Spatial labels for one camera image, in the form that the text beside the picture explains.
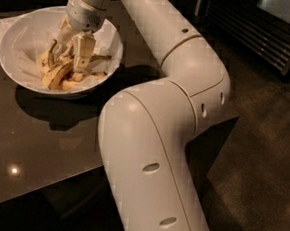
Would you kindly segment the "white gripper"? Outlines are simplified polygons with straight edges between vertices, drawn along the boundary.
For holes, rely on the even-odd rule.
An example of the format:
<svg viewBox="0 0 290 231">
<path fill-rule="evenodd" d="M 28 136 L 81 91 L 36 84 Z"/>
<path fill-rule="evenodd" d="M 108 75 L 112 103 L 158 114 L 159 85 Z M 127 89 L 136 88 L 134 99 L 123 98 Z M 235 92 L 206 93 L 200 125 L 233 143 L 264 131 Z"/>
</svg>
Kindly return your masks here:
<svg viewBox="0 0 290 231">
<path fill-rule="evenodd" d="M 93 56 L 96 44 L 94 35 L 88 31 L 96 32 L 102 28 L 106 11 L 93 7 L 83 0 L 68 0 L 66 13 L 53 49 L 54 57 L 58 60 L 64 58 L 72 60 L 74 56 L 74 71 L 83 72 Z"/>
</svg>

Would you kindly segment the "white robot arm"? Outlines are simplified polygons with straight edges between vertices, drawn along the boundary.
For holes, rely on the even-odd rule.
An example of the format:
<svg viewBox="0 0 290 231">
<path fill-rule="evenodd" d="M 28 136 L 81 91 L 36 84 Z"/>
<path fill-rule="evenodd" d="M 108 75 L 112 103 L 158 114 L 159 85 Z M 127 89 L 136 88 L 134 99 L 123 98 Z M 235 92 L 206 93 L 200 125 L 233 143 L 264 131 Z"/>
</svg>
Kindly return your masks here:
<svg viewBox="0 0 290 231">
<path fill-rule="evenodd" d="M 69 0 L 66 32 L 98 30 L 110 0 Z M 231 82 L 210 44 L 168 0 L 121 0 L 163 78 L 119 91 L 99 148 L 125 231 L 209 231 L 184 149 L 225 119 Z"/>
</svg>

